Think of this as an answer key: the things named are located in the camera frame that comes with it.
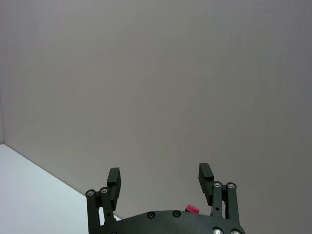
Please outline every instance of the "bolt head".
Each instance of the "bolt head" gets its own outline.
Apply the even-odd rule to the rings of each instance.
[[[108,188],[103,188],[103,189],[101,190],[101,193],[105,194],[105,193],[107,193],[107,191],[108,191]]]
[[[213,229],[213,234],[223,234],[223,231],[219,228],[214,228]]]
[[[235,185],[232,184],[232,183],[230,183],[230,184],[228,184],[228,187],[231,188],[231,189],[233,189],[233,188],[235,188]]]
[[[241,234],[241,232],[239,230],[232,230],[231,234]]]
[[[89,191],[89,192],[87,192],[87,195],[88,196],[92,196],[94,194],[94,192],[91,190],[91,191]]]

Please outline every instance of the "red object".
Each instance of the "red object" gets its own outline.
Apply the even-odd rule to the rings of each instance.
[[[188,210],[191,213],[196,213],[196,214],[199,213],[199,208],[192,206],[191,204],[187,205],[186,210]]]

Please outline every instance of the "pink object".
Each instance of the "pink object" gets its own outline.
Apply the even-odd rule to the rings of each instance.
[[[199,213],[199,208],[192,206],[191,204],[188,204],[186,209],[191,213]]]

